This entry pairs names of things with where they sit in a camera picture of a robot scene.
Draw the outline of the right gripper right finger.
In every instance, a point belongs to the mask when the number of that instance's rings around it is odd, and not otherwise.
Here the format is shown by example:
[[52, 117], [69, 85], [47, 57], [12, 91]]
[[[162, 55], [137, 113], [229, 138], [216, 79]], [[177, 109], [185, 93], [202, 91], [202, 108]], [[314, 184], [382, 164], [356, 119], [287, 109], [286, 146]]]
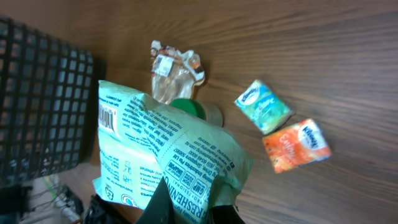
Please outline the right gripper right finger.
[[211, 224], [245, 224], [234, 205], [222, 205], [211, 209]]

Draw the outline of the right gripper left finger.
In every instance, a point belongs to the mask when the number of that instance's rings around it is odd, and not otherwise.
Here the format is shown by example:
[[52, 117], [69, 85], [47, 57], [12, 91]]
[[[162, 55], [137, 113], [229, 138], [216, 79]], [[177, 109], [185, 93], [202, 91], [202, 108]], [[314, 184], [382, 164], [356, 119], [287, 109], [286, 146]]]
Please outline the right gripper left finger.
[[174, 207], [164, 178], [136, 224], [174, 224]]

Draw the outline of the light green wipes packet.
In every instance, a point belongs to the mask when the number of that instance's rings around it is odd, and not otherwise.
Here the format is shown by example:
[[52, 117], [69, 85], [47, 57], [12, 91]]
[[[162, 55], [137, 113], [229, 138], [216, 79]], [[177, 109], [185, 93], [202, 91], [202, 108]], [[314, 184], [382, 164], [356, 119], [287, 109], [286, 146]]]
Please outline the light green wipes packet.
[[178, 223], [234, 205], [253, 160], [232, 135], [127, 86], [101, 80], [98, 95], [103, 200], [146, 209], [164, 180]]

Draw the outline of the orange tissue pack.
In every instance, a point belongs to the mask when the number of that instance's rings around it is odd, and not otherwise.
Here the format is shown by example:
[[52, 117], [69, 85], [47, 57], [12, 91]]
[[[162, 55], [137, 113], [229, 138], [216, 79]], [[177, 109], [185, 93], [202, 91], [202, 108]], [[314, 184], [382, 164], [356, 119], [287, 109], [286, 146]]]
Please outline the orange tissue pack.
[[305, 119], [262, 139], [275, 173], [322, 161], [332, 153], [322, 130], [313, 119]]

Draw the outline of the green lid jar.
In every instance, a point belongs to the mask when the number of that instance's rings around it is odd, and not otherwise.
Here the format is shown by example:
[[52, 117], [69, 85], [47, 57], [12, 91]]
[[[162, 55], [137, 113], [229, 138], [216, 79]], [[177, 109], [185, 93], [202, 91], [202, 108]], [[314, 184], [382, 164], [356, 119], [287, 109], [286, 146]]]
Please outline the green lid jar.
[[211, 124], [222, 127], [223, 114], [221, 110], [211, 103], [203, 103], [197, 100], [186, 98], [175, 99], [170, 103], [170, 106], [178, 108], [186, 113], [201, 118]]

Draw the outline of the teal tissue pack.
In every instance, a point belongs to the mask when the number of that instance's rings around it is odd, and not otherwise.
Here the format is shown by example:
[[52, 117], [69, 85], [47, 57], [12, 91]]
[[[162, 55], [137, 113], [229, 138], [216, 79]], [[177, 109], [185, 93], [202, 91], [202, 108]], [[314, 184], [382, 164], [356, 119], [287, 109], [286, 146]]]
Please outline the teal tissue pack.
[[294, 111], [260, 80], [254, 80], [234, 104], [263, 135], [273, 133], [294, 114]]

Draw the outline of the beige snack bag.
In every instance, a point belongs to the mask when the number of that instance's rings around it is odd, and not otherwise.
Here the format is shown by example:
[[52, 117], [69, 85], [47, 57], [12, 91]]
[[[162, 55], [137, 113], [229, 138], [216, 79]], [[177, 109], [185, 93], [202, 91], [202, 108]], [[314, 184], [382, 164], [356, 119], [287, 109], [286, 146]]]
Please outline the beige snack bag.
[[164, 104], [179, 98], [192, 99], [194, 89], [205, 81], [200, 56], [193, 50], [181, 52], [153, 40], [150, 48], [152, 97]]

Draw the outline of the grey plastic mesh basket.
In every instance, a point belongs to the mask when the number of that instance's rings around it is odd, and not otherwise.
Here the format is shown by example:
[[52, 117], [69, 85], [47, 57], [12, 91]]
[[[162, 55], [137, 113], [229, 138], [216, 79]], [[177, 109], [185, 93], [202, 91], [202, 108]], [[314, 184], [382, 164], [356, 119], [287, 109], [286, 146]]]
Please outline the grey plastic mesh basket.
[[98, 91], [92, 54], [1, 18], [1, 186], [76, 167]]

